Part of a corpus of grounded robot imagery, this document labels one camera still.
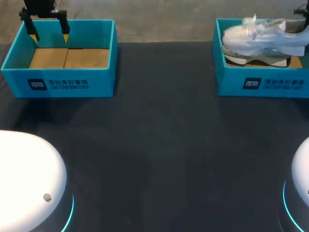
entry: open cardboard box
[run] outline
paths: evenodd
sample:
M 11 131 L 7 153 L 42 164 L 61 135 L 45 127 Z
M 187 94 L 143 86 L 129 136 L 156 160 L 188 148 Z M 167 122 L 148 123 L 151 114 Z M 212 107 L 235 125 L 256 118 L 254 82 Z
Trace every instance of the open cardboard box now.
M 218 18 L 212 41 L 212 58 L 220 96 L 309 98 L 309 54 L 292 57 L 287 68 L 250 63 L 227 64 L 221 38 L 242 19 Z
M 118 42 L 114 20 L 33 21 L 38 43 L 22 23 L 1 67 L 17 98 L 112 97 Z
M 37 48 L 30 69 L 88 69 L 108 67 L 109 49 Z

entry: dark gray table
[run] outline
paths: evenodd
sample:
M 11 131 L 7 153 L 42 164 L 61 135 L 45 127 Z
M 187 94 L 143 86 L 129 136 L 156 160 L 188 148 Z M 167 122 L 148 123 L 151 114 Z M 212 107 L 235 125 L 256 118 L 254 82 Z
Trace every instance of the dark gray table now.
M 210 42 L 119 46 L 110 99 L 14 99 L 0 82 L 0 128 L 62 155 L 76 231 L 280 232 L 309 102 L 219 98 Z

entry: white robot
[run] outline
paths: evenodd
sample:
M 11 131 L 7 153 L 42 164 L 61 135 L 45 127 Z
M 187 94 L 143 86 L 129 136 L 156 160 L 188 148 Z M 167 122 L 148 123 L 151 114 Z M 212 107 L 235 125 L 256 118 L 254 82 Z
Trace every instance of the white robot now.
M 0 130 L 0 232 L 69 232 L 74 197 L 46 140 Z
M 284 232 L 309 231 L 309 138 L 296 151 L 284 182 L 279 219 Z

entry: glowing blue ring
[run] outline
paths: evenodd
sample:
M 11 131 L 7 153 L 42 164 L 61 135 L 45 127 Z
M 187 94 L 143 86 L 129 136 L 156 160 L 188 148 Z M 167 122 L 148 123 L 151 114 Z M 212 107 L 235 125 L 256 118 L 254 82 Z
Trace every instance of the glowing blue ring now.
M 292 222 L 294 223 L 294 225 L 295 225 L 301 232 L 304 232 L 304 231 L 299 227 L 299 225 L 294 221 L 294 219 L 292 218 L 292 216 L 291 216 L 291 214 L 290 214 L 290 212 L 289 212 L 289 210 L 288 210 L 288 207 L 286 206 L 285 197 L 284 197 L 285 183 L 286 183 L 286 181 L 284 182 L 284 185 L 283 185 L 283 203 L 284 203 L 285 210 L 286 210 L 286 212 L 288 213 L 288 215 L 289 215 L 290 219 L 292 220 Z
M 72 201 L 72 209 L 71 209 L 71 213 L 70 213 L 70 216 L 69 216 L 69 219 L 68 219 L 68 221 L 67 221 L 66 225 L 63 227 L 63 229 L 62 229 L 62 231 L 61 231 L 61 232 L 64 232 L 64 231 L 66 230 L 66 228 L 68 227 L 69 222 L 70 222 L 70 220 L 71 220 L 71 218 L 72 218 L 72 215 L 73 215 L 73 208 L 74 208 L 74 196 L 72 196 L 72 198 L 73 198 L 73 201 Z

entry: teal storage bin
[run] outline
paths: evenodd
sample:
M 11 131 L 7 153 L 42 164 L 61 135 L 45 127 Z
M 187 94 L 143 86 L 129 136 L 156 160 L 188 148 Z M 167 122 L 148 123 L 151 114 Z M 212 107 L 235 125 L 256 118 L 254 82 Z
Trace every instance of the teal storage bin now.
M 309 98 L 309 54 L 300 57 L 303 68 L 228 67 L 222 51 L 223 32 L 242 19 L 216 20 L 212 57 L 220 96 Z
M 118 42 L 114 20 L 68 20 L 64 42 L 58 20 L 33 21 L 40 36 L 35 43 L 22 23 L 1 67 L 17 98 L 112 97 Z M 106 69 L 29 69 L 36 48 L 109 49 Z

